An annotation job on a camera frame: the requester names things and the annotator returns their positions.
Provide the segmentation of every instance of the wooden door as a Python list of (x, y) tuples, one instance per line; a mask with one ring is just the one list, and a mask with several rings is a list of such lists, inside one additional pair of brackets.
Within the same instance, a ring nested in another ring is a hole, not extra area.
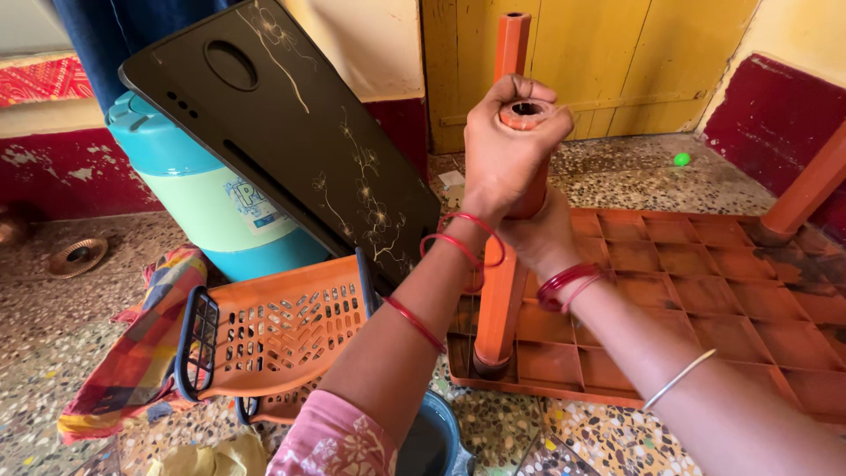
[(532, 15), (525, 71), (574, 111), (568, 139), (692, 130), (757, 0), (423, 0), (434, 153), (464, 149), (492, 83), (497, 21)]

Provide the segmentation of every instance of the green ball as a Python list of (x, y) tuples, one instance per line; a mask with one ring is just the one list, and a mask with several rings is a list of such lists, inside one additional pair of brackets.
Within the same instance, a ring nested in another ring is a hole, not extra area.
[(690, 163), (690, 154), (688, 154), (687, 152), (681, 152), (679, 154), (676, 154), (676, 157), (673, 159), (673, 162), (675, 162), (675, 164), (679, 167), (687, 165), (688, 163)]

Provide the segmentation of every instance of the forearm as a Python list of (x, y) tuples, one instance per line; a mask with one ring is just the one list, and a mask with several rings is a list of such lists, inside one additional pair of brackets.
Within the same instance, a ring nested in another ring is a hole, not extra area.
[[(571, 310), (646, 399), (708, 350), (679, 339), (603, 281), (580, 292)], [(831, 474), (846, 467), (846, 448), (836, 438), (715, 357), (654, 404), (706, 473)]]
[[(477, 254), (488, 234), (467, 219), (454, 219), (445, 234)], [(393, 293), (439, 340), (447, 334), (470, 260), (455, 245), (437, 240)], [(385, 304), (350, 340), (321, 382), (357, 406), (401, 446), (431, 379), (437, 350), (408, 320)]]

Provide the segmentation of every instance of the silver bangle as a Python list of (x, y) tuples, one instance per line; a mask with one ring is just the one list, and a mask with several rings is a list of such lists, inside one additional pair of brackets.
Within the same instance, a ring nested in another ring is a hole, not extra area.
[(660, 389), (658, 393), (655, 394), (655, 396), (650, 398), (649, 401), (643, 406), (643, 410), (649, 410), (649, 407), (651, 407), (652, 404), (654, 404), (659, 398), (661, 398), (665, 393), (667, 393), (667, 390), (672, 389), (673, 385), (676, 385), (679, 380), (681, 380), (685, 375), (689, 374), (690, 371), (696, 368), (697, 365), (703, 363), (708, 357), (714, 355), (716, 351), (717, 349), (711, 349), (710, 351), (705, 352), (704, 354), (700, 355), (699, 358), (691, 362), (689, 366), (685, 367), (684, 370), (682, 370), (678, 373), (678, 375), (676, 375), (675, 379), (670, 380), (669, 384), (664, 385), (664, 388)]

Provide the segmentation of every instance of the human hand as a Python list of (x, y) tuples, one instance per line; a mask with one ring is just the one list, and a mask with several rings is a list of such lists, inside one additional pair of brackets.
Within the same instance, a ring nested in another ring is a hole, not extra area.
[(584, 261), (575, 245), (567, 197), (551, 186), (537, 215), (503, 220), (498, 233), (514, 248), (520, 262), (535, 271), (540, 283)]
[(466, 186), (462, 209), (497, 226), (526, 191), (541, 162), (573, 130), (573, 115), (558, 108), (533, 130), (513, 130), (499, 119), (503, 104), (521, 98), (555, 102), (555, 91), (520, 75), (505, 75), (467, 114)]

